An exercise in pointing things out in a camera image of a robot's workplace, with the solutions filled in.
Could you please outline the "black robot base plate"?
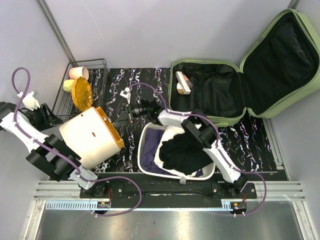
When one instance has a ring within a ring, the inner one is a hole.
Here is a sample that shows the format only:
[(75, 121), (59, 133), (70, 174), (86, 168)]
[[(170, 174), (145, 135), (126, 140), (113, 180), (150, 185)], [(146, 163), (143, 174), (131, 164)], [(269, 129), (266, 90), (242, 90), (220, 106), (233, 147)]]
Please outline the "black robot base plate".
[(247, 183), (238, 193), (221, 174), (215, 173), (207, 180), (188, 180), (185, 184), (178, 179), (147, 175), (144, 173), (100, 173), (98, 183), (92, 190), (81, 190), (82, 199), (110, 197), (112, 208), (137, 209), (204, 209), (219, 208), (222, 201), (241, 202), (256, 200), (253, 183)]

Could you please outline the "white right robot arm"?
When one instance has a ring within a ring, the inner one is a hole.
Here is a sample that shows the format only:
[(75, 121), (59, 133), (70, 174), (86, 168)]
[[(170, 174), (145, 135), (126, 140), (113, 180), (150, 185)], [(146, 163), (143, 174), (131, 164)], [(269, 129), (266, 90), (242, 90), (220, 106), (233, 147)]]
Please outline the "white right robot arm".
[(146, 116), (154, 125), (164, 126), (164, 137), (168, 137), (173, 128), (178, 130), (177, 134), (160, 143), (156, 154), (160, 160), (158, 167), (188, 176), (215, 163), (227, 184), (228, 195), (236, 199), (244, 194), (248, 179), (227, 156), (217, 128), (199, 109), (170, 111), (159, 106), (155, 99), (143, 99), (137, 104), (123, 104), (114, 125), (132, 124), (141, 116)]

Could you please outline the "white grey cloth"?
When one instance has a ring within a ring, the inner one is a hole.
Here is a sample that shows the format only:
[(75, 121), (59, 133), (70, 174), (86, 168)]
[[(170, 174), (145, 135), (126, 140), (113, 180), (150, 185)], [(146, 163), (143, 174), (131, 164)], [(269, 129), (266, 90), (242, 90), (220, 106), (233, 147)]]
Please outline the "white grey cloth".
[(207, 180), (215, 172), (213, 160), (180, 127), (168, 126), (160, 139), (154, 163), (175, 177)]

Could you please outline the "white cosmetic tube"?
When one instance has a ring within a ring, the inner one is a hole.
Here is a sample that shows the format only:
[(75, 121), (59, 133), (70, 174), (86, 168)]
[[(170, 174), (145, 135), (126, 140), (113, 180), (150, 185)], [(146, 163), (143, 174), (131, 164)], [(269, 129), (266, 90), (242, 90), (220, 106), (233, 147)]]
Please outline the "white cosmetic tube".
[(178, 80), (178, 83), (180, 85), (180, 88), (181, 88), (183, 94), (189, 95), (191, 93), (191, 89), (188, 85), (187, 77), (181, 71), (177, 71), (175, 73), (175, 75), (176, 75), (176, 78)]

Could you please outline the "white cylinder appliance orange lid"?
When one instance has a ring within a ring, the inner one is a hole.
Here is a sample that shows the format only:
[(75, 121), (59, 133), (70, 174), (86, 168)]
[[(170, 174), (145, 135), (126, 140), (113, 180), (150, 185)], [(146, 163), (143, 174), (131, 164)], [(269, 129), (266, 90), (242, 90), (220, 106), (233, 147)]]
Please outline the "white cylinder appliance orange lid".
[(124, 141), (101, 107), (90, 107), (63, 123), (59, 132), (78, 156), (82, 166), (91, 170), (119, 153)]

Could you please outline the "black garment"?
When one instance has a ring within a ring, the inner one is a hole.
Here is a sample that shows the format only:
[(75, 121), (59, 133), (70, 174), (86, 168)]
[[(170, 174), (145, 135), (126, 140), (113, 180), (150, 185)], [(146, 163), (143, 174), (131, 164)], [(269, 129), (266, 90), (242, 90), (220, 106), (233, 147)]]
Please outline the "black garment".
[(191, 175), (213, 163), (207, 153), (198, 148), (185, 133), (164, 141), (159, 149), (159, 159), (164, 169), (176, 170), (185, 175)]

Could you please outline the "green hard-shell suitcase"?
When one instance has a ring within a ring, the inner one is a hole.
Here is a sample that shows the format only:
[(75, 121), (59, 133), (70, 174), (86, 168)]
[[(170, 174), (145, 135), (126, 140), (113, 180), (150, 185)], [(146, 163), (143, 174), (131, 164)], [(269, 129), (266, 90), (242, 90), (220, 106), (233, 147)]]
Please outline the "green hard-shell suitcase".
[[(176, 72), (192, 82), (177, 92)], [(236, 124), (245, 114), (273, 118), (320, 88), (320, 37), (306, 15), (280, 12), (246, 52), (240, 65), (219, 60), (172, 63), (168, 107), (201, 110), (216, 126)]]

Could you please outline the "navy blue garment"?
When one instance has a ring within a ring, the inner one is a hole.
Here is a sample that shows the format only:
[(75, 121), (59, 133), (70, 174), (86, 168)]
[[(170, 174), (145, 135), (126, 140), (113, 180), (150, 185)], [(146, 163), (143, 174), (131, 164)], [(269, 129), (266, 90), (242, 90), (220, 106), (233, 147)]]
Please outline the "navy blue garment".
[(139, 143), (138, 166), (143, 173), (187, 180), (205, 180), (215, 165), (180, 127), (146, 126)]

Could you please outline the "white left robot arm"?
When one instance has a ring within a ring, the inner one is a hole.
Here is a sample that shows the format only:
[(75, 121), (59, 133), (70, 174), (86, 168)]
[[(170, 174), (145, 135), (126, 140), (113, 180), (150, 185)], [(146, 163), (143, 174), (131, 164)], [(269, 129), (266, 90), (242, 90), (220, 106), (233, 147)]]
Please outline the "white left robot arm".
[(103, 198), (108, 193), (107, 184), (83, 167), (81, 157), (63, 140), (41, 132), (63, 123), (47, 104), (41, 104), (36, 110), (19, 109), (17, 122), (14, 121), (16, 107), (14, 103), (0, 103), (0, 129), (14, 134), (24, 143), (29, 152), (26, 157), (29, 163), (57, 182), (76, 181), (81, 191), (90, 196)]

